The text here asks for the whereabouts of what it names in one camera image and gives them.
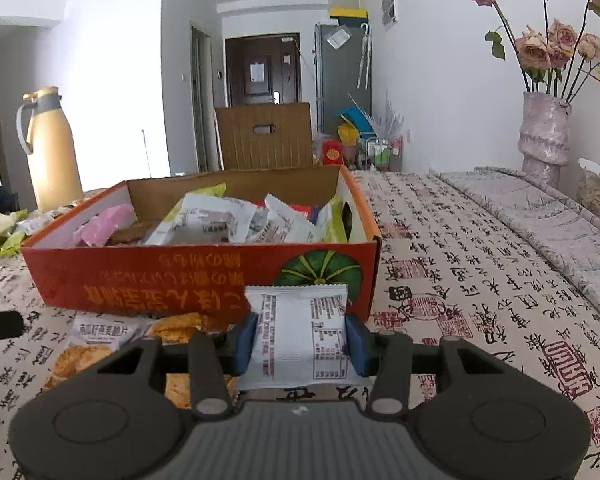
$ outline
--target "pink vase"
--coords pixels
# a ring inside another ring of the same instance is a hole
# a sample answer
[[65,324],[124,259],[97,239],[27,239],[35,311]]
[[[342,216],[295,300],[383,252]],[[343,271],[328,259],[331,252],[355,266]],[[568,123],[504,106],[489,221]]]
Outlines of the pink vase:
[[569,116],[564,99],[525,92],[518,149],[525,158],[522,171],[557,189],[560,168],[569,162]]

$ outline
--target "gray refrigerator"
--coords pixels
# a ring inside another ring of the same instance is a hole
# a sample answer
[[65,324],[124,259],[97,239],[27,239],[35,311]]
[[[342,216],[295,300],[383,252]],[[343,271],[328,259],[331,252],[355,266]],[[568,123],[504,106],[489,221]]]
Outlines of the gray refrigerator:
[[336,25],[315,26],[317,127],[320,133],[333,137],[338,136],[338,126],[342,124],[342,119],[339,116],[334,117],[334,114],[343,108],[354,106],[348,94],[352,95],[365,112],[371,114],[371,74],[368,89],[365,89],[366,57],[362,82],[358,89],[364,30],[346,27],[351,38],[336,50],[327,42],[326,37],[337,28]]

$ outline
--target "pink wrapper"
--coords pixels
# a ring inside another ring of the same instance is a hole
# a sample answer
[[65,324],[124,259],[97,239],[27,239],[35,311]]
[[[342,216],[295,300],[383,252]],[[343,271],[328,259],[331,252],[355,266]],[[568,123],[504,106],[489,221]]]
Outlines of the pink wrapper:
[[131,227],[135,221],[136,212],[131,204],[110,207],[77,228],[74,242],[82,240],[89,247],[104,247],[114,232]]

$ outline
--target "beige thermos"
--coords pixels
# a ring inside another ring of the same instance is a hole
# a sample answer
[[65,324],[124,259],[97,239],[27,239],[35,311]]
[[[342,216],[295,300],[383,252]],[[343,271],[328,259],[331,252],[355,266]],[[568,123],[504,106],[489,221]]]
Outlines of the beige thermos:
[[[60,106],[57,86],[23,96],[16,114],[16,129],[22,149],[29,155],[29,173],[40,211],[49,211],[82,198],[82,185],[75,160],[71,127]],[[25,139],[22,112],[30,108],[31,120]]]

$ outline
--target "door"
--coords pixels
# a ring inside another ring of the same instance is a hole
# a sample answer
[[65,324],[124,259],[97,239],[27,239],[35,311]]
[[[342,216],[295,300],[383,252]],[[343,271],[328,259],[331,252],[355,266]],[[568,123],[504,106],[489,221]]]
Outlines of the door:
[[202,81],[202,41],[204,35],[191,28],[191,104],[193,106],[193,134],[196,139],[196,153],[198,154],[198,171],[206,173],[206,141],[203,112],[203,81]]
[[300,101],[299,34],[226,40],[229,106]]

